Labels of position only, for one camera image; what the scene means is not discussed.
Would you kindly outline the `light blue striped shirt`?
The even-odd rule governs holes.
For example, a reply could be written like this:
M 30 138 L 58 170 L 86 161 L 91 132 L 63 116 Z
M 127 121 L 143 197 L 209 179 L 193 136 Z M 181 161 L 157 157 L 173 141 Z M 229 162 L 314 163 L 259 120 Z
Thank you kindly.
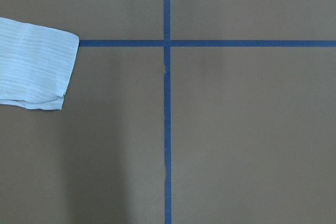
M 60 110 L 78 47 L 75 34 L 1 18 L 1 104 Z

